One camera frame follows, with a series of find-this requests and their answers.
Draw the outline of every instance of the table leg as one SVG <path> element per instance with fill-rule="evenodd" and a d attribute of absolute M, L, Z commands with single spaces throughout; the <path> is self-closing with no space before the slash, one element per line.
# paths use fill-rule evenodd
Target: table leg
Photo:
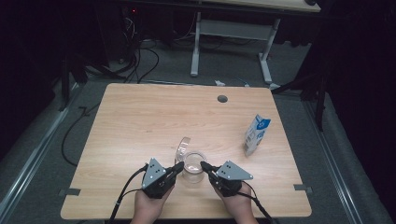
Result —
<path fill-rule="evenodd" d="M 191 76 L 198 77 L 199 66 L 199 37 L 201 34 L 201 12 L 197 12 L 197 22 L 195 25 L 195 45 L 192 53 Z"/>
<path fill-rule="evenodd" d="M 279 23 L 280 23 L 280 19 L 276 19 L 274 21 L 274 25 L 272 26 L 271 32 L 268 36 L 267 43 L 266 43 L 264 49 L 262 50 L 262 53 L 259 53 L 260 64 L 262 66 L 262 75 L 264 76 L 264 81 L 267 84 L 272 83 L 270 70 L 268 69 L 268 64 L 267 64 L 267 57 L 270 52 L 271 46 L 274 42 L 277 27 L 279 26 Z"/>

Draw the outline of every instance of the clear plastic cup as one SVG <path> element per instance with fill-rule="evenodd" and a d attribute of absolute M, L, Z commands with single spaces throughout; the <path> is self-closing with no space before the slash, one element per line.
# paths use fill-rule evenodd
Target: clear plastic cup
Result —
<path fill-rule="evenodd" d="M 204 179 L 205 173 L 202 170 L 201 161 L 206 161 L 206 157 L 202 152 L 188 152 L 183 157 L 184 169 L 183 177 L 192 184 L 200 182 Z"/>

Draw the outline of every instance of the milk carton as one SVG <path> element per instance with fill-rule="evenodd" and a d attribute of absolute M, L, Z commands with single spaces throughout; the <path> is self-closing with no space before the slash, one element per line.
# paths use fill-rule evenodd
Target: milk carton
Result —
<path fill-rule="evenodd" d="M 264 137 L 265 131 L 270 124 L 270 119 L 263 119 L 260 115 L 256 115 L 253 122 L 247 129 L 245 134 L 245 155 L 249 156 L 256 150 L 259 143 Z"/>

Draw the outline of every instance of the table top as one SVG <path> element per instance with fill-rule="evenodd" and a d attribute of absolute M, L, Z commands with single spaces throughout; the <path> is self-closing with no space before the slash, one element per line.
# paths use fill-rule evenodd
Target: table top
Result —
<path fill-rule="evenodd" d="M 219 95 L 228 98 L 218 101 Z M 257 114 L 271 119 L 256 151 L 245 156 L 245 132 Z M 110 84 L 92 125 L 61 216 L 66 219 L 108 219 L 128 178 L 150 158 L 174 165 L 183 137 L 187 150 L 198 150 L 216 166 L 231 160 L 254 178 L 247 181 L 273 217 L 307 217 L 311 207 L 276 109 L 265 88 Z M 143 174 L 128 189 L 139 189 Z M 255 217 L 263 217 L 252 202 Z M 134 193 L 127 194 L 117 218 L 132 218 Z M 182 175 L 161 218 L 230 217 L 211 187 L 207 174 L 198 184 Z"/>
<path fill-rule="evenodd" d="M 220 4 L 242 5 L 245 7 L 268 7 L 281 10 L 320 12 L 318 4 L 309 6 L 305 0 L 202 0 Z"/>

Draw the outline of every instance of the hand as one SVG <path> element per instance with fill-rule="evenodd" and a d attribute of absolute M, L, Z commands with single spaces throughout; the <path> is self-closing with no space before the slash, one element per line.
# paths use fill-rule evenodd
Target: hand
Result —
<path fill-rule="evenodd" d="M 143 190 L 134 195 L 134 217 L 131 224 L 152 224 L 163 211 L 163 205 L 171 194 L 170 188 L 161 199 L 150 199 Z"/>
<path fill-rule="evenodd" d="M 253 216 L 253 211 L 251 210 L 251 199 L 242 196 L 234 195 L 231 197 L 223 197 L 221 193 L 215 189 L 215 192 L 223 200 L 225 208 L 228 213 L 230 213 L 233 218 L 235 218 L 236 223 L 239 224 L 257 224 L 256 218 Z M 242 182 L 242 188 L 239 190 L 241 193 L 246 193 L 251 195 L 250 187 Z"/>

